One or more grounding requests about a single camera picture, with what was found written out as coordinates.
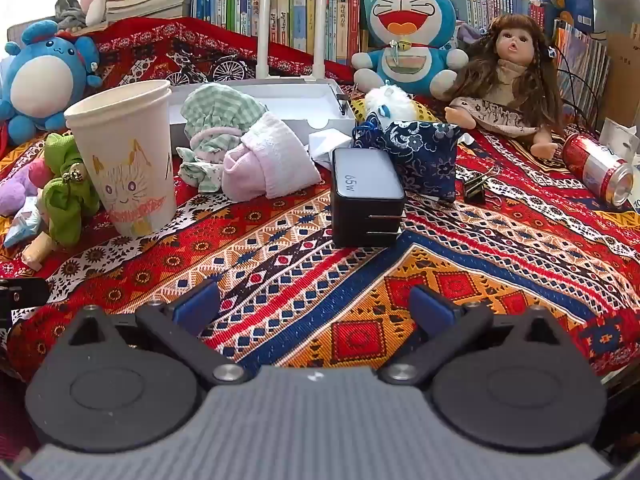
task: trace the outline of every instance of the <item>blue floral pouch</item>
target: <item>blue floral pouch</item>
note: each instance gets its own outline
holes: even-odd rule
[[[386,151],[405,189],[453,202],[461,135],[455,124],[427,121],[394,121],[383,130],[372,113],[353,129],[353,146]]]

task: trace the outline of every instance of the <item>blue plush ear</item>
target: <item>blue plush ear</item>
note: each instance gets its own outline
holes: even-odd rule
[[[92,63],[97,64],[100,61],[100,54],[98,54],[98,49],[95,47],[94,40],[88,38],[87,36],[81,36],[76,40],[76,50],[84,59],[84,68],[88,73],[93,72],[91,65]]]
[[[9,54],[9,56],[17,56],[20,54],[20,45],[15,43],[15,41],[9,41],[9,43],[4,46],[4,51]]]
[[[42,20],[41,22],[31,23],[22,33],[22,42],[25,45],[29,45],[48,40],[55,36],[57,31],[58,24],[53,20]]]

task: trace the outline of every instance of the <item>soda can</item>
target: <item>soda can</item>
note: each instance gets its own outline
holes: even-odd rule
[[[567,138],[562,160],[587,189],[607,204],[620,207],[631,194],[632,165],[583,134],[571,134]]]

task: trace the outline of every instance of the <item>drawn cat ear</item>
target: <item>drawn cat ear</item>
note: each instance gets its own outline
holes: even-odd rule
[[[94,170],[95,174],[99,174],[104,169],[104,166],[100,162],[100,159],[94,155]]]
[[[149,163],[148,159],[146,158],[145,152],[142,150],[142,146],[140,146],[140,143],[137,139],[133,139],[133,150],[131,150],[131,152],[129,153],[129,165],[131,166],[133,164],[133,161],[136,160],[137,152],[140,152],[142,157],[145,159],[146,164],[148,166],[151,166],[151,163]]]

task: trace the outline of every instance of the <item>ribbed gray surface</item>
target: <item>ribbed gray surface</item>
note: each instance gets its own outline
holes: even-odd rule
[[[444,426],[420,391],[384,384],[369,368],[263,367],[247,384],[214,388],[185,427],[152,446],[114,456],[46,446],[22,472],[33,480],[590,480],[608,470],[588,446],[537,456],[477,446]]]

